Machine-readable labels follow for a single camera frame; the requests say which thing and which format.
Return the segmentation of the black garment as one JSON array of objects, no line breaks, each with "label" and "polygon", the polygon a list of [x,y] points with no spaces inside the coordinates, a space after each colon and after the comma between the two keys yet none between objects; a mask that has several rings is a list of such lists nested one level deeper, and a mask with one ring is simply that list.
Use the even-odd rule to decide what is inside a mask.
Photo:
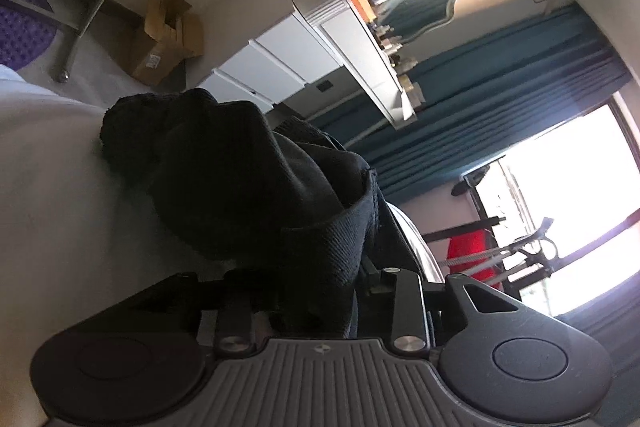
[{"label": "black garment", "polygon": [[265,313],[281,336],[350,336],[380,205],[360,156],[302,122],[273,130],[254,104],[202,89],[121,98],[100,140],[107,164],[151,197],[166,229],[232,263],[235,306]]}]

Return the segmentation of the metal drying rack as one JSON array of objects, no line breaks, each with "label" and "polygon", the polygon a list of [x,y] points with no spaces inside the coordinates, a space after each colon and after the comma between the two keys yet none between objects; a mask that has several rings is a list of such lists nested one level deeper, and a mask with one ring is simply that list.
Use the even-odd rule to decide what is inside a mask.
[{"label": "metal drying rack", "polygon": [[423,235],[427,244],[446,244],[443,270],[464,272],[518,299],[525,287],[560,269],[558,247],[549,237],[553,220],[534,220],[504,160],[462,176],[451,195],[469,197],[478,219]]}]

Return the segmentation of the pastel bed sheet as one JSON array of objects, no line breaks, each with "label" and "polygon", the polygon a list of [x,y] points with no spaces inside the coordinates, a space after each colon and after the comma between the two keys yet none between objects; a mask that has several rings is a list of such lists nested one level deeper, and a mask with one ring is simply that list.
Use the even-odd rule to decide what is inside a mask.
[{"label": "pastel bed sheet", "polygon": [[1,422],[41,426],[29,380],[51,336],[178,272],[221,277],[107,167],[103,109],[1,69]]}]

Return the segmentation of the teal curtain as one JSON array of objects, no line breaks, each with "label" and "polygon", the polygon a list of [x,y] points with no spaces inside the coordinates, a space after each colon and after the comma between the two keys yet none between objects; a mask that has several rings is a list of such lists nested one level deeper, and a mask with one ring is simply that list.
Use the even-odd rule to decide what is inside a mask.
[{"label": "teal curtain", "polygon": [[364,94],[312,121],[362,156],[396,205],[602,104],[632,75],[573,4],[428,58],[409,78],[424,101],[405,127]]}]

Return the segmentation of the brown cardboard box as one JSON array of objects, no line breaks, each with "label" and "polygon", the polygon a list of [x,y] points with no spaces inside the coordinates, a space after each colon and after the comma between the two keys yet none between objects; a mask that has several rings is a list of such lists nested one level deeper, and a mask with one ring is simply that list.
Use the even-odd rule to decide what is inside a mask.
[{"label": "brown cardboard box", "polygon": [[158,86],[180,63],[204,51],[200,18],[186,0],[146,0],[143,24],[130,51],[129,75]]}]

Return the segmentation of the purple cushion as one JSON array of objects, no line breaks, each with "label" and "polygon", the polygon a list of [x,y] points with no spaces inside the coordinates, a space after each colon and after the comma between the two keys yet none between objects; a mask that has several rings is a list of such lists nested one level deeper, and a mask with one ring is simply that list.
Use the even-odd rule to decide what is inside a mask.
[{"label": "purple cushion", "polygon": [[[41,9],[52,11],[48,0],[23,0]],[[56,27],[39,18],[1,7],[1,64],[20,70],[47,51],[56,34]]]}]

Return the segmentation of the wavy framed mirror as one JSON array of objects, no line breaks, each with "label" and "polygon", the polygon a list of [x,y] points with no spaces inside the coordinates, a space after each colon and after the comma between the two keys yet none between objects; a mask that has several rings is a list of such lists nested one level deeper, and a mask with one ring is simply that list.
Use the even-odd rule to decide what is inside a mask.
[{"label": "wavy framed mirror", "polygon": [[375,14],[373,33],[407,44],[454,18],[457,0],[369,0]]}]

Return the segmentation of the white drawer cabinet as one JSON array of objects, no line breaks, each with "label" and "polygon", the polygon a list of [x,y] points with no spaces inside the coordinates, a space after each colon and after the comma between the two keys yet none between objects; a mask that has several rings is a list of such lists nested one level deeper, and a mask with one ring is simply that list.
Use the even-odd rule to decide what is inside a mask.
[{"label": "white drawer cabinet", "polygon": [[204,52],[186,68],[190,88],[269,112],[344,68],[394,128],[416,118],[352,0],[214,0],[201,17]]}]

